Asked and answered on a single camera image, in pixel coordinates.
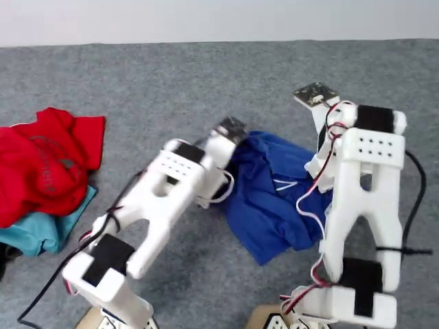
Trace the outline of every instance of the carpet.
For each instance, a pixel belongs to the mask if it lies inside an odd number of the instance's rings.
[[[78,237],[111,204],[130,175],[173,137],[194,141],[227,114],[313,149],[311,114],[292,91],[314,81],[357,103],[404,111],[407,148],[425,167],[427,194],[409,244],[439,253],[439,40],[294,41],[157,45],[84,45],[0,49],[0,125],[34,120],[47,106],[76,115],[106,115],[104,158],[91,176],[97,197],[59,255],[20,257],[0,282],[0,326],[34,299]],[[401,221],[418,192],[416,168],[401,176]],[[121,235],[137,246],[142,225]],[[347,256],[372,256],[365,221],[346,242]],[[215,210],[190,207],[171,241],[135,291],[166,328],[243,328],[258,304],[309,283],[316,247],[290,250],[259,267]],[[396,293],[398,329],[434,328],[439,320],[437,256],[407,257]],[[72,328],[89,307],[58,279],[28,319],[44,329]],[[354,328],[337,325],[336,328]]]

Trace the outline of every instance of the white plastic bracket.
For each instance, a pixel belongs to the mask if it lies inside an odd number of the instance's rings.
[[[342,275],[344,242],[359,216],[369,222],[375,242],[382,247],[401,248],[399,180],[404,163],[405,139],[396,134],[349,129],[338,149],[333,206],[327,217],[324,264],[332,282]],[[372,186],[360,185],[361,165],[372,165]],[[377,252],[383,267],[383,290],[395,291],[399,284],[401,254]]]

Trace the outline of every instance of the black cable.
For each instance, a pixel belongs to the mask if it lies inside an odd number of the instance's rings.
[[[410,229],[412,228],[414,217],[416,216],[416,213],[418,212],[420,203],[422,202],[422,200],[424,198],[425,190],[427,189],[427,175],[425,175],[425,171],[423,169],[423,166],[419,163],[418,159],[416,158],[416,156],[413,155],[412,152],[405,150],[405,155],[407,155],[410,158],[410,160],[414,163],[414,165],[416,166],[416,168],[419,171],[420,189],[418,192],[418,197],[416,198],[416,201],[413,205],[412,211],[410,211],[409,217],[408,217],[407,222],[405,223],[405,226],[404,226],[403,242],[402,242],[403,248],[407,247],[407,240],[409,237]]]
[[[416,168],[419,171],[420,175],[420,188],[418,192],[418,196],[416,197],[416,201],[412,207],[412,210],[410,211],[409,217],[407,218],[407,221],[405,222],[404,229],[403,229],[403,237],[401,242],[401,248],[394,248],[394,247],[384,247],[379,246],[377,247],[377,251],[384,251],[384,250],[390,250],[395,252],[401,253],[401,262],[404,260],[405,255],[432,255],[433,250],[432,249],[412,249],[407,247],[407,240],[409,237],[410,230],[412,229],[412,224],[414,217],[416,216],[416,213],[418,212],[419,206],[424,198],[425,190],[427,189],[427,175],[425,175],[425,170],[423,169],[423,166],[419,163],[416,156],[408,151],[405,150],[405,155],[410,158],[410,160],[414,163]]]
[[[117,204],[119,203],[121,198],[126,194],[128,189],[132,186],[134,181],[142,173],[143,173],[143,171],[140,171],[140,172],[136,173],[134,176],[132,176],[130,181],[125,185],[125,187],[122,189],[122,191],[119,193],[119,195],[116,197],[116,200],[113,202],[112,206],[110,207],[110,209],[109,209],[110,212],[107,213],[107,216],[105,218],[105,222],[104,222],[103,226],[101,227],[101,229],[96,234],[94,234],[89,239],[87,239],[83,244],[81,244],[81,246],[79,246],[78,248],[73,250],[66,258],[64,258],[64,260],[60,263],[58,268],[54,271],[54,274],[52,274],[52,277],[50,277],[50,279],[47,281],[46,285],[41,289],[40,293],[35,297],[35,299],[32,301],[32,303],[30,303],[30,305],[25,309],[25,311],[23,313],[21,313],[21,315],[17,318],[17,322],[19,322],[20,324],[23,324],[25,326],[28,326],[30,328],[33,328],[33,329],[43,329],[42,327],[40,327],[32,322],[24,320],[24,317],[27,314],[29,314],[29,312],[35,307],[35,305],[37,305],[37,303],[40,301],[40,299],[43,297],[43,295],[46,294],[49,287],[54,283],[56,277],[59,275],[59,273],[62,271],[62,269],[64,269],[64,267],[67,265],[67,263],[74,256],[76,256],[82,250],[87,248],[93,241],[95,241],[104,232],[106,226],[108,225],[110,220],[114,217],[112,212],[115,211]]]

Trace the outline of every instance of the red shirt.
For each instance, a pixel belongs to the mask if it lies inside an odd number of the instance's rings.
[[[34,123],[0,127],[0,228],[30,211],[65,216],[83,201],[102,159],[105,117],[47,108]]]

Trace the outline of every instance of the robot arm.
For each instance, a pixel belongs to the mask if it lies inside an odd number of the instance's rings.
[[[377,252],[376,261],[344,258],[344,242],[357,218],[363,216],[377,246],[401,248],[398,212],[405,115],[340,102],[337,93],[322,84],[312,84],[294,94],[312,111],[319,132],[318,152],[305,168],[314,178],[319,176],[321,192],[333,187],[326,238],[320,244],[332,283],[304,294],[290,320],[394,328],[396,299],[391,293],[399,285],[401,254],[383,250]],[[327,158],[330,160],[324,168]],[[372,176],[370,188],[360,184],[365,174]],[[304,289],[296,289],[294,295],[299,296]]]
[[[224,167],[245,135],[244,125],[228,117],[210,133],[204,149],[179,139],[169,141],[112,212],[121,230],[135,221],[148,221],[144,242],[134,250],[114,236],[118,227],[111,221],[91,244],[89,254],[81,252],[68,263],[64,279],[130,328],[146,327],[153,308],[130,290],[126,276],[145,275],[193,201],[209,207],[214,194],[227,183]],[[105,218],[95,221],[92,234],[101,230]]]

